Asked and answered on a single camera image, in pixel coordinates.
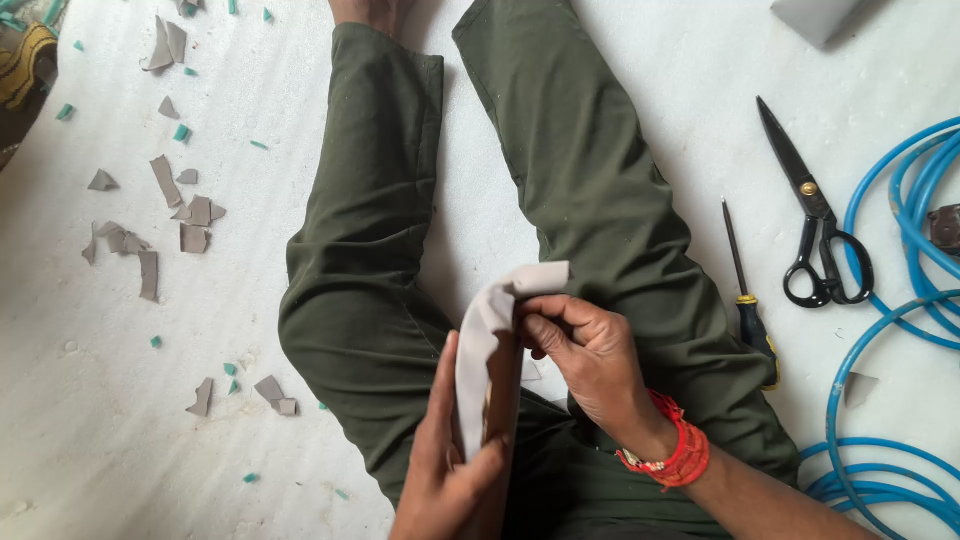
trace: trousers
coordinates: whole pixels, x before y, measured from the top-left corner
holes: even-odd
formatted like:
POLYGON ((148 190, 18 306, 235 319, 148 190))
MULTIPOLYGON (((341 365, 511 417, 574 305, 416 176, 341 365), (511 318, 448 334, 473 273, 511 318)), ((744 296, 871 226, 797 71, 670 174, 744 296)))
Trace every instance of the trousers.
MULTIPOLYGON (((772 364, 730 335, 716 285, 636 110, 569 0, 476 0, 453 31, 540 260, 630 322, 647 385, 729 454, 795 485, 797 449, 760 390, 772 364)), ((444 59, 354 23, 333 33, 329 112, 303 228, 287 247, 284 353, 396 507, 453 326, 416 284, 433 216, 444 59)), ((495 180, 484 179, 484 182, 495 180)), ((729 535, 679 490, 629 472, 570 399, 523 391, 506 538, 625 522, 729 535)))

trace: red string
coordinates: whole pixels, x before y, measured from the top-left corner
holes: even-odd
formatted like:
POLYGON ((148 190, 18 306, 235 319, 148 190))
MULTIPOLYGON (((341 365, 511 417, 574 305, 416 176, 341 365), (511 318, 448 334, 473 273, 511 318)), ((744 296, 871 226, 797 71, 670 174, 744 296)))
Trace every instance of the red string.
POLYGON ((684 420, 684 410, 671 398, 650 389, 647 389, 647 393, 650 394, 650 399, 657 410, 677 427, 680 435, 677 450, 666 461, 640 461, 639 463, 631 463, 631 460, 619 450, 616 454, 627 469, 649 475, 662 484, 663 492, 671 487, 689 485, 707 469, 710 458, 710 444, 707 436, 684 420))

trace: blue cable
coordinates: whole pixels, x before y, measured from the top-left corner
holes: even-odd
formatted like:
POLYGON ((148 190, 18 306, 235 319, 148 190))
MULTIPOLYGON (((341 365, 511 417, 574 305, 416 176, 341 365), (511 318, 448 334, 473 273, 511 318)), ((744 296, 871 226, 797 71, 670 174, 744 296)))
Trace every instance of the blue cable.
MULTIPOLYGON (((910 282, 918 298, 897 309, 890 309, 876 294, 871 296, 871 304, 880 311, 883 317, 876 321, 876 323, 857 340, 844 358, 840 369, 837 371, 837 375, 833 380, 833 389, 830 392, 827 403, 827 442, 819 443, 801 452, 801 460, 806 460, 816 454, 827 452, 830 463, 833 466, 833 471, 815 480, 806 488, 805 493, 807 495, 822 503, 829 503, 846 498, 846 501, 836 503, 832 508, 839 512, 847 512, 853 509, 859 510, 864 518, 894 540, 905 539, 881 522, 877 516, 870 511, 868 508, 869 505, 880 503, 916 504, 939 518, 960 536, 960 504, 958 504, 946 490, 932 480, 902 467, 880 463, 844 466, 843 460, 840 457, 840 447, 867 445, 899 450, 933 463, 957 479, 957 481, 960 481, 960 470, 933 454, 895 441, 873 437, 837 438, 837 411, 840 405, 840 396, 843 393, 844 386, 847 383, 847 377, 853 365, 867 348, 867 345, 869 345, 883 329, 891 324, 895 324, 936 345, 960 351, 960 341, 944 339, 943 337, 923 331, 902 320, 905 314, 922 307, 941 327, 949 333, 960 337, 960 327, 949 321, 939 309, 939 307, 942 307, 954 314, 960 315, 960 306, 951 300, 960 297, 960 289, 948 291, 937 290, 936 286, 934 286, 920 265, 920 253, 923 253, 954 278, 960 280, 960 264, 937 249, 929 240, 924 238, 922 233, 926 209, 930 204, 933 193, 943 178, 944 173, 956 158, 960 156, 960 129, 954 129, 944 133, 941 132, 958 125, 960 125, 960 116, 940 122, 906 139, 874 165, 860 182, 860 185, 857 186, 851 197, 850 204, 847 206, 847 213, 842 230, 853 234, 854 224, 856 223, 856 213, 860 208, 860 203, 867 189, 870 188, 870 185, 876 180, 877 176, 879 176, 890 163, 899 158, 907 150, 910 150, 914 145, 932 135, 936 135, 927 139, 906 154, 895 169, 889 186, 891 210, 893 211, 894 218, 900 225, 901 239, 903 245, 906 247, 905 254, 907 269, 910 273, 910 282), (934 148, 936 148, 936 151, 933 152, 932 156, 926 161, 926 164, 917 175, 917 179, 910 186, 906 203, 904 203, 902 198, 904 176, 918 158, 934 148), (911 478, 930 489, 939 499, 934 499, 886 483, 850 480, 850 475, 868 472, 890 473, 911 478)), ((856 254, 850 246, 845 246, 845 251, 847 254, 847 262, 850 264, 853 276, 856 278, 857 283, 862 283, 860 264, 856 259, 856 254)))

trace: hand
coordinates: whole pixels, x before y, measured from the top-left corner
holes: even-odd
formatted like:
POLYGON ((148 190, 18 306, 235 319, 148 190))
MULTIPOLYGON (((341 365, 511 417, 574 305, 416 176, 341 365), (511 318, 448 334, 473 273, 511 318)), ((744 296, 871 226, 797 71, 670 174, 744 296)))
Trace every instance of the hand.
POLYGON ((518 315, 524 346, 536 359, 553 358, 590 420, 644 461, 673 454, 677 430, 650 401, 623 315, 567 295, 528 300, 518 315))
POLYGON ((330 0, 333 22, 366 24, 396 39, 414 0, 330 0))
POLYGON ((446 338, 426 416, 417 427, 410 468, 390 540, 451 540, 504 471, 507 441, 494 439, 467 465, 453 446, 454 364, 458 333, 446 338))

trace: screwdriver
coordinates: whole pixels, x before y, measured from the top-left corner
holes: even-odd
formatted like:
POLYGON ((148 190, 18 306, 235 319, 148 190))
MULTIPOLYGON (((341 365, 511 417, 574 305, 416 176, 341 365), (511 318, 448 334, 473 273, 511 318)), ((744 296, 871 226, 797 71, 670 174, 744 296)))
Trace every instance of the screwdriver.
POLYGON ((727 237, 730 239, 730 249, 733 251, 736 279, 740 282, 740 296, 736 298, 736 308, 740 311, 740 340, 763 353, 774 363, 773 373, 763 382, 764 390, 773 390, 780 384, 780 362, 777 360, 777 350, 756 310, 756 296, 747 292, 747 280, 743 277, 740 250, 736 247, 736 235, 733 233, 733 221, 730 219, 727 200, 721 197, 720 202, 723 203, 723 219, 727 223, 727 237))

